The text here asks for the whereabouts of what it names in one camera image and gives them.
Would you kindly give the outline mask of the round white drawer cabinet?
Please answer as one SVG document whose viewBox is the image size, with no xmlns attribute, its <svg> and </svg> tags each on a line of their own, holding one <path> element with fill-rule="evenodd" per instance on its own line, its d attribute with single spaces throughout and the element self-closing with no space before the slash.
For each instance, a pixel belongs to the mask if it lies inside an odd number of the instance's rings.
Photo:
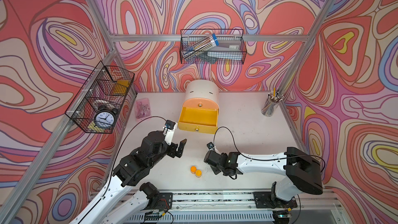
<svg viewBox="0 0 398 224">
<path fill-rule="evenodd" d="M 215 134 L 218 129 L 219 88 L 209 80 L 188 83 L 178 121 L 183 131 Z"/>
</svg>

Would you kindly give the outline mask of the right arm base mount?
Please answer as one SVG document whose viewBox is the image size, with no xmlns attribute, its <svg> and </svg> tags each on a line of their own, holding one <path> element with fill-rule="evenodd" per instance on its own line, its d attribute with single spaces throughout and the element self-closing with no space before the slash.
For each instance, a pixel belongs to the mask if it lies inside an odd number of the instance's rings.
<svg viewBox="0 0 398 224">
<path fill-rule="evenodd" d="M 276 197 L 276 182 L 273 182 L 270 191 L 257 191 L 253 193 L 256 208 L 296 208 L 297 202 L 293 199 L 285 201 Z"/>
</svg>

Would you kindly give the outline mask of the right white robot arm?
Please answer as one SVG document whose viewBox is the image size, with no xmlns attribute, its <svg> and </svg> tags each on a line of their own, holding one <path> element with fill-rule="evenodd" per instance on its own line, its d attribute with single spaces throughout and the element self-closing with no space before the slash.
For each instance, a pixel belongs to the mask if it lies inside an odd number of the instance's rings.
<svg viewBox="0 0 398 224">
<path fill-rule="evenodd" d="M 298 148 L 288 147 L 285 152 L 271 155 L 250 155 L 230 152 L 218 153 L 210 148 L 204 162 L 214 174 L 236 179 L 238 175 L 248 173 L 271 173 L 282 176 L 271 187 L 271 200 L 288 202 L 301 193 L 322 195 L 320 162 Z"/>
</svg>

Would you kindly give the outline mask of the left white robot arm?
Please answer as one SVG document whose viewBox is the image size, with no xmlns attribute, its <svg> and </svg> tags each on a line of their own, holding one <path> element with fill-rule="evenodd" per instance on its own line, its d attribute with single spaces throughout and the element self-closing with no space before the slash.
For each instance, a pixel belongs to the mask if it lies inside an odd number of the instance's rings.
<svg viewBox="0 0 398 224">
<path fill-rule="evenodd" d="M 113 169 L 108 183 L 71 224 L 122 224 L 157 199 L 159 191 L 150 182 L 144 183 L 127 201 L 117 203 L 133 187 L 149 175 L 150 170 L 165 156 L 182 157 L 187 139 L 179 145 L 172 142 L 174 130 L 152 131 L 143 138 L 139 148 L 122 158 Z"/>
</svg>

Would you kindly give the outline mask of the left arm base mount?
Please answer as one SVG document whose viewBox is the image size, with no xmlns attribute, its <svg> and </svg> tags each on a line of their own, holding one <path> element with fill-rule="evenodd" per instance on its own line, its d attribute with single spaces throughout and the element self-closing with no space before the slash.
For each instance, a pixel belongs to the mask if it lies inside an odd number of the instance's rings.
<svg viewBox="0 0 398 224">
<path fill-rule="evenodd" d="M 172 208 L 172 192 L 159 192 L 159 190 L 150 182 L 142 184 L 140 186 L 140 192 L 145 194 L 145 199 L 148 201 L 144 210 L 167 211 Z"/>
</svg>

